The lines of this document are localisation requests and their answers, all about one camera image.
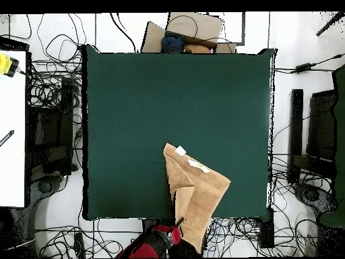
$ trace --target white label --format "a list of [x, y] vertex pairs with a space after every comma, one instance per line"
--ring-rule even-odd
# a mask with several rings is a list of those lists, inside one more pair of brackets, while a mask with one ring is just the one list
[[200, 164], [199, 162], [195, 162], [192, 161], [190, 159], [188, 159], [188, 163], [192, 166], [192, 167], [196, 167], [201, 169], [204, 173], [209, 173], [210, 170], [208, 168], [206, 168], [203, 164]]
[[183, 149], [181, 146], [177, 147], [176, 150], [175, 150], [175, 152], [176, 152], [177, 154], [179, 154], [180, 156], [183, 156], [184, 154], [186, 154], [185, 149]]

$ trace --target white desk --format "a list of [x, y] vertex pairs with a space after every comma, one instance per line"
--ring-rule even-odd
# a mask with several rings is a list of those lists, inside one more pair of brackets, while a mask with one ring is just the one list
[[[26, 69], [26, 53], [0, 51]], [[0, 76], [0, 140], [10, 130], [14, 134], [0, 147], [0, 206], [24, 207], [25, 173], [25, 76]]]

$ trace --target power adapter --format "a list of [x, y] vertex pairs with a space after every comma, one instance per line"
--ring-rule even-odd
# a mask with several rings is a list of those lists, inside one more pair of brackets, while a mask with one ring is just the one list
[[74, 235], [74, 251], [78, 259], [86, 259], [83, 233], [80, 231]]
[[345, 54], [339, 54], [335, 55], [334, 57], [331, 57], [329, 59], [326, 59], [325, 61], [320, 61], [319, 63], [304, 63], [302, 65], [298, 65], [295, 67], [295, 69], [291, 72], [291, 74], [299, 74], [304, 71], [310, 71], [312, 67], [319, 65], [320, 63], [324, 63], [326, 61], [330, 61], [331, 59], [339, 59]]
[[273, 208], [268, 208], [269, 219], [260, 223], [260, 233], [258, 235], [260, 248], [274, 247], [274, 218]]

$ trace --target blue cloth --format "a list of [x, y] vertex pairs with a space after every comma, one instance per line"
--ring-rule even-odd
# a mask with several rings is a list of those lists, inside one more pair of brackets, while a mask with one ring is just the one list
[[182, 53], [183, 45], [184, 42], [181, 37], [166, 36], [162, 39], [162, 53]]

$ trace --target black cable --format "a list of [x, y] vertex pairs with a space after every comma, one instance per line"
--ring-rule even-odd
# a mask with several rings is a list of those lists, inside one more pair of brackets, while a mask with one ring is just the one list
[[299, 240], [297, 239], [297, 227], [300, 225], [300, 223], [303, 223], [305, 221], [310, 221], [312, 223], [314, 223], [315, 225], [317, 225], [317, 223], [315, 221], [312, 221], [311, 219], [302, 219], [301, 221], [299, 221], [295, 227], [294, 227], [294, 236], [296, 237], [296, 244], [297, 244], [297, 247], [299, 248], [299, 250], [301, 251], [302, 255], [303, 256], [308, 256], [308, 254], [304, 253], [301, 249], [301, 246], [300, 246], [300, 243], [299, 243]]
[[170, 24], [173, 20], [175, 20], [175, 19], [177, 19], [177, 18], [179, 18], [179, 17], [185, 17], [185, 18], [189, 18], [189, 19], [193, 20], [193, 22], [194, 22], [194, 24], [195, 24], [195, 34], [194, 34], [193, 38], [195, 38], [195, 37], [197, 36], [197, 22], [196, 22], [192, 17], [189, 17], [189, 16], [187, 16], [187, 15], [180, 15], [180, 16], [177, 16], [177, 17], [171, 19], [171, 20], [168, 22], [168, 24], [166, 25], [166, 30], [168, 30], [169, 24]]
[[[224, 35], [225, 35], [225, 38], [226, 38], [226, 31], [225, 31], [225, 13], [224, 13], [224, 12], [223, 12], [223, 16], [224, 16]], [[231, 53], [234, 53], [234, 52], [232, 51], [232, 49], [230, 48], [230, 45], [229, 45], [228, 42], [227, 42], [227, 45], [228, 45], [228, 48], [229, 48], [230, 52], [231, 52]]]
[[119, 13], [116, 13], [116, 16], [117, 16], [117, 19], [119, 20], [120, 25], [122, 25]]
[[[306, 119], [308, 119], [308, 118], [310, 118], [310, 117], [312, 117], [312, 116], [320, 115], [320, 114], [327, 113], [327, 112], [330, 112], [330, 111], [332, 111], [332, 110], [326, 110], [326, 111], [322, 111], [322, 112], [315, 112], [315, 113], [313, 113], [313, 114], [310, 114], [309, 116], [306, 116], [306, 117], [302, 118], [302, 121], [303, 121], [303, 120], [306, 120]], [[276, 139], [277, 135], [278, 135], [280, 132], [284, 131], [286, 128], [289, 128], [290, 125], [291, 125], [291, 123], [290, 123], [289, 125], [287, 125], [286, 127], [284, 127], [283, 129], [281, 129], [281, 130], [274, 136], [273, 141], [274, 141], [274, 139]]]
[[110, 13], [111, 15], [111, 20], [114, 22], [115, 26], [131, 41], [132, 45], [133, 45], [133, 48], [134, 48], [134, 53], [137, 52], [136, 48], [135, 48], [135, 45], [134, 45], [134, 42], [132, 41], [132, 39], [119, 27], [119, 25], [116, 23], [114, 17], [113, 17], [113, 14]]
[[22, 38], [22, 37], [20, 37], [20, 36], [11, 35], [11, 34], [10, 34], [10, 29], [9, 29], [8, 34], [2, 34], [2, 35], [0, 35], [0, 36], [8, 36], [9, 38], [10, 38], [10, 36], [11, 36], [11, 37], [13, 37], [13, 38], [20, 38], [20, 39], [22, 39], [22, 40], [28, 40], [29, 38], [31, 38], [31, 36], [32, 36], [32, 29], [31, 29], [31, 23], [30, 23], [30, 19], [29, 19], [29, 15], [28, 15], [28, 14], [26, 14], [26, 18], [28, 19], [29, 28], [30, 28], [30, 34], [29, 34], [28, 37]]

